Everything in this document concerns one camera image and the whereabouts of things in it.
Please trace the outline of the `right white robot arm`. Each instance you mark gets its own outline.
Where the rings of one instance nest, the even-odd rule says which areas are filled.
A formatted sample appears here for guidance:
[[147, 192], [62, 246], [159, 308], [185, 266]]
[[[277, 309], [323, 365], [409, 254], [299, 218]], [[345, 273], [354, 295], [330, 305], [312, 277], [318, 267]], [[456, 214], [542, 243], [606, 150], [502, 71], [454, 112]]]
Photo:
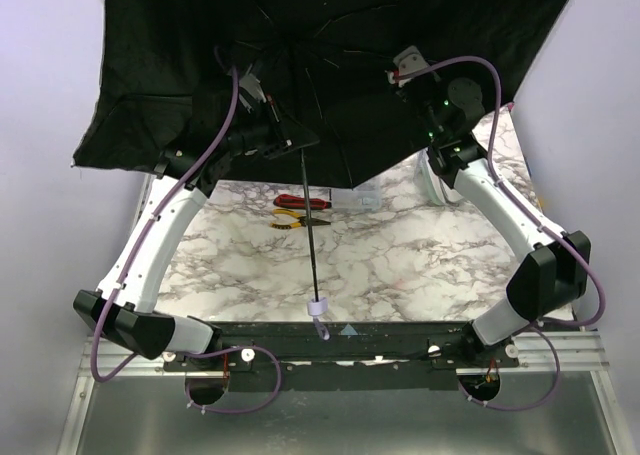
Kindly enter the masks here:
[[591, 242], [569, 233], [521, 195], [472, 133], [484, 112], [480, 85], [446, 81], [431, 67], [397, 73], [395, 83], [427, 127], [433, 177], [473, 204], [507, 242], [519, 265], [503, 298], [467, 324], [462, 346], [477, 354], [541, 321], [586, 291]]

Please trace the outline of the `yellow handled pliers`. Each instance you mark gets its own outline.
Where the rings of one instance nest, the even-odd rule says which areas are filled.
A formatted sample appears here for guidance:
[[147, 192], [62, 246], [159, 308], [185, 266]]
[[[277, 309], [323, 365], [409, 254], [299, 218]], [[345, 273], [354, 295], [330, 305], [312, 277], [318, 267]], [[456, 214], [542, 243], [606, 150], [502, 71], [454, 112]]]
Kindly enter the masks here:
[[294, 210], [285, 208], [276, 208], [273, 210], [274, 215], [288, 216], [293, 219], [290, 223], [271, 223], [270, 227], [278, 230], [290, 230], [295, 228], [309, 227], [309, 226], [329, 226], [330, 221], [317, 219], [310, 217]]

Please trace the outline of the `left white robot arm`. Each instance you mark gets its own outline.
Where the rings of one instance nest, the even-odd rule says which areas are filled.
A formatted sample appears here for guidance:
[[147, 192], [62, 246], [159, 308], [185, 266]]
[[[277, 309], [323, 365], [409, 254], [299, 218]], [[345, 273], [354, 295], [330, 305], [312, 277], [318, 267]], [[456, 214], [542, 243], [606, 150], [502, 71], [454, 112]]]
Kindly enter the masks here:
[[219, 180], [236, 165], [297, 159], [319, 137], [269, 95], [244, 102], [236, 91], [179, 100], [184, 126], [158, 156], [147, 204], [114, 266], [73, 308], [93, 331], [135, 356], [214, 350], [218, 330], [192, 317], [167, 315], [156, 304], [162, 279], [186, 229]]

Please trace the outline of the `clear plastic screw box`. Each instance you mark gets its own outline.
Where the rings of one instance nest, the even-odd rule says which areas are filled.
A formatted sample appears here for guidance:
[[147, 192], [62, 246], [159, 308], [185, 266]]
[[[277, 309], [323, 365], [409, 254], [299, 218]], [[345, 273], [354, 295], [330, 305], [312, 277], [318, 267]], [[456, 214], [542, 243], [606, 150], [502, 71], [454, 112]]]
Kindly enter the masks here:
[[336, 210], [377, 211], [382, 206], [381, 182], [371, 178], [353, 189], [330, 189], [330, 202]]

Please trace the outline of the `mint green umbrella case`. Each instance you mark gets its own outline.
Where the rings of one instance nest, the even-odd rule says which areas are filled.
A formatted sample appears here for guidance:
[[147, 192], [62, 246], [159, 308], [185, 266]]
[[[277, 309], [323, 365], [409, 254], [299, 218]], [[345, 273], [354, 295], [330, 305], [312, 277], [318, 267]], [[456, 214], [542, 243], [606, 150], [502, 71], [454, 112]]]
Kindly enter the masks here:
[[463, 201], [463, 197], [457, 191], [450, 189], [432, 171], [426, 150], [421, 150], [417, 155], [414, 181], [423, 195], [434, 205], [454, 206]]

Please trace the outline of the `purple umbrella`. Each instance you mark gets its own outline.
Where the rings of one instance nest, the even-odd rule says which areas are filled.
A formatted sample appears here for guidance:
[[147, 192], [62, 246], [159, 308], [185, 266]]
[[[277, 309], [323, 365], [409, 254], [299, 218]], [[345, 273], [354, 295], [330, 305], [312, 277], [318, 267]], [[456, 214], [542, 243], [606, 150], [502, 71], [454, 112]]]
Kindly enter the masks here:
[[225, 178], [353, 188], [428, 145], [425, 120], [388, 81], [397, 54], [415, 45], [442, 79], [478, 83], [482, 117], [496, 114], [567, 2], [104, 0], [99, 95], [73, 159], [153, 174], [185, 124], [179, 100], [239, 94], [250, 72], [320, 142]]

